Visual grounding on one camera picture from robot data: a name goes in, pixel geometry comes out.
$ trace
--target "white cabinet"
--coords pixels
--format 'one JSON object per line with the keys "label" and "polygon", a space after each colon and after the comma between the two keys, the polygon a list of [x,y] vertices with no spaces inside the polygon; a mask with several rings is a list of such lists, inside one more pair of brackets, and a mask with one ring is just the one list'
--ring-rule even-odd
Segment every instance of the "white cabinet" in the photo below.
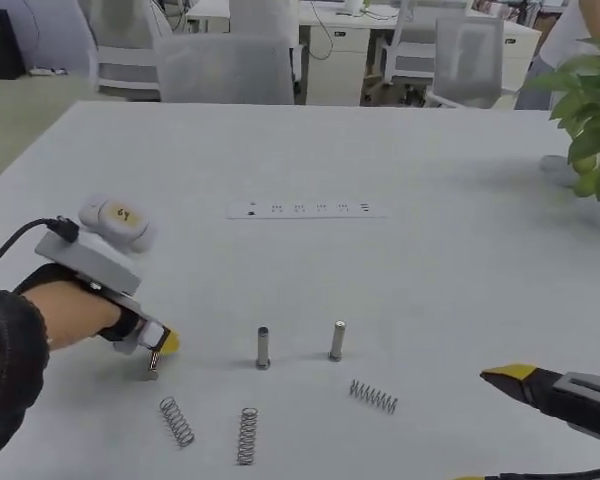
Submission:
{"label": "white cabinet", "polygon": [[307,105],[360,105],[369,30],[311,27]]}

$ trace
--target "desk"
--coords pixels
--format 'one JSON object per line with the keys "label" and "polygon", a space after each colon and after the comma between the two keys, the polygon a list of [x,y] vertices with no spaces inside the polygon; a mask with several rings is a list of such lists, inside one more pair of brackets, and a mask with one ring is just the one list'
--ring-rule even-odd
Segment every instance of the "desk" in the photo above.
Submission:
{"label": "desk", "polygon": [[[310,58],[308,68],[307,104],[309,105],[359,105],[365,75],[371,30],[393,30],[398,10],[389,5],[374,5],[371,11],[377,18],[367,15],[341,15],[342,4],[300,2],[299,23],[311,29],[311,51],[322,58],[331,50],[329,37],[334,40],[332,54],[321,61]],[[436,19],[449,10],[435,7],[418,7],[415,19],[406,28],[433,31]],[[471,16],[485,16],[469,11]],[[318,21],[325,25],[329,36]],[[228,31],[229,0],[200,0],[187,13],[189,21],[213,22],[209,31]],[[505,22],[503,84],[517,90],[522,86],[533,58],[540,33],[513,22]]]}
{"label": "desk", "polygon": [[[517,404],[482,368],[600,374],[600,232],[544,184],[569,139],[546,112],[79,103],[0,176],[0,245],[93,191],[137,199],[161,231],[138,299],[181,334],[147,354],[93,339],[54,353],[0,480],[450,480],[600,466],[600,442]],[[238,221],[234,199],[364,200],[386,219]],[[41,260],[32,232],[0,288]],[[325,359],[347,321],[343,361]],[[256,329],[272,366],[253,368]],[[353,378],[396,395],[389,416]],[[196,442],[173,449],[173,395]],[[234,466],[242,407],[260,411]]]}

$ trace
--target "metal spring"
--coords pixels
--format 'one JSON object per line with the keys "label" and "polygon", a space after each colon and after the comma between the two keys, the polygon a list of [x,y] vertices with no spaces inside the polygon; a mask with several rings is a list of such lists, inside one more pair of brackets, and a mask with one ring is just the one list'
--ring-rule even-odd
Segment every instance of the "metal spring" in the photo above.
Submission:
{"label": "metal spring", "polygon": [[256,428],[258,410],[243,408],[240,415],[240,436],[238,438],[238,464],[251,465],[256,450]]}
{"label": "metal spring", "polygon": [[187,447],[195,440],[191,426],[184,418],[180,407],[173,397],[167,397],[160,402],[160,412],[167,423],[180,448]]}
{"label": "metal spring", "polygon": [[349,388],[349,395],[356,397],[366,403],[370,403],[387,413],[393,414],[396,411],[398,405],[398,399],[393,398],[391,395],[371,388],[369,385],[353,380],[351,387]]}

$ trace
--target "metal cylinder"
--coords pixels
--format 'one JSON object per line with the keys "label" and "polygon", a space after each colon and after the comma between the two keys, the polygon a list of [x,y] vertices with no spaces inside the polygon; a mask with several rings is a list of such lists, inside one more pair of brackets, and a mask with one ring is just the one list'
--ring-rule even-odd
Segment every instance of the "metal cylinder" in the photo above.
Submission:
{"label": "metal cylinder", "polygon": [[158,362],[160,362],[160,353],[151,352],[151,358],[149,358],[149,369],[147,370],[147,379],[158,379]]}
{"label": "metal cylinder", "polygon": [[344,340],[344,329],[346,323],[338,320],[333,329],[333,340],[331,342],[331,351],[329,352],[329,360],[339,362],[342,360],[342,341]]}
{"label": "metal cylinder", "polygon": [[258,329],[258,359],[256,360],[256,367],[259,370],[266,370],[270,365],[269,329],[267,327],[260,327]]}

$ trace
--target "black cable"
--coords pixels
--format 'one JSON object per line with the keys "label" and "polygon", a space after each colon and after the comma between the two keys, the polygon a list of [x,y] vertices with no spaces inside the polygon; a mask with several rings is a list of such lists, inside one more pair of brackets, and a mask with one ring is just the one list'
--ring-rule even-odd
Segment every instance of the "black cable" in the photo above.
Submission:
{"label": "black cable", "polygon": [[327,38],[329,39],[329,43],[331,44],[331,47],[329,47],[329,51],[327,52],[327,54],[324,57],[318,57],[311,52],[311,46],[309,46],[309,55],[311,56],[311,58],[314,58],[315,60],[326,60],[333,53],[333,47],[334,47],[333,38],[331,38],[331,34],[329,33],[329,30],[327,29],[327,27],[325,27],[324,23],[322,23],[322,19],[320,19],[320,16],[318,15],[318,12],[316,10],[315,0],[310,0],[310,3],[311,3],[311,8],[313,9],[313,14],[316,16],[318,23],[324,30],[324,33],[327,34]]}
{"label": "black cable", "polygon": [[22,237],[25,233],[27,233],[32,228],[38,227],[40,225],[46,225],[47,228],[55,233],[57,233],[60,237],[66,240],[69,243],[73,243],[78,238],[78,232],[80,227],[72,222],[71,220],[63,217],[58,218],[40,218],[38,220],[34,220],[33,222],[29,222],[26,225],[20,227],[16,232],[9,237],[9,239],[4,242],[2,247],[0,247],[0,259],[4,256],[7,251],[13,247],[13,245]]}
{"label": "black cable", "polygon": [[23,50],[23,52],[24,53],[34,53],[36,50],[38,50],[38,47],[40,47],[40,25],[38,25],[38,19],[36,18],[36,14],[33,12],[33,8],[31,8],[31,5],[29,5],[29,2],[27,2],[27,0],[21,0],[21,1],[24,4],[25,8],[27,10],[29,10],[29,13],[31,14],[31,19],[33,20],[33,26],[36,27],[36,43],[35,43],[35,45],[27,50]]}
{"label": "black cable", "polygon": [[503,473],[500,480],[598,480],[600,479],[600,468],[573,473]]}

